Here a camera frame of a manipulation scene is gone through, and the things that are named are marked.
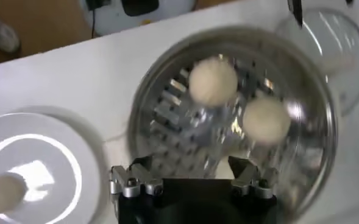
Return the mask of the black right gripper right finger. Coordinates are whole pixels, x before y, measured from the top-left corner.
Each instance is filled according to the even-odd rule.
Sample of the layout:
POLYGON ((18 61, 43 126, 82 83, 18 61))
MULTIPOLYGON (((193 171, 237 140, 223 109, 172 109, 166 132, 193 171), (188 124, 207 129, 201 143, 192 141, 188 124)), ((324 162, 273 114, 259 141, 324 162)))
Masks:
POLYGON ((244 197, 250 194, 254 194, 257 198, 274 196, 273 188, 279 175, 275 168, 259 170, 250 160, 235 156, 228 156, 228 164, 234 176, 231 181, 234 196, 244 197))

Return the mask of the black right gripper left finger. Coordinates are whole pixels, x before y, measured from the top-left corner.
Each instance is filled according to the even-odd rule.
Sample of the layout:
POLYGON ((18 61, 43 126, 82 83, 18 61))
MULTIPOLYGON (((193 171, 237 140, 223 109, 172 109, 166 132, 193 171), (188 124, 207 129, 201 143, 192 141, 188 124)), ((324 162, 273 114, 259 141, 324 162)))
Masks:
POLYGON ((124 196, 135 198, 145 193, 158 197, 163 193, 163 180, 150 173, 152 156, 133 160, 125 169, 123 166, 112 166, 110 169, 110 194, 112 197, 124 196))

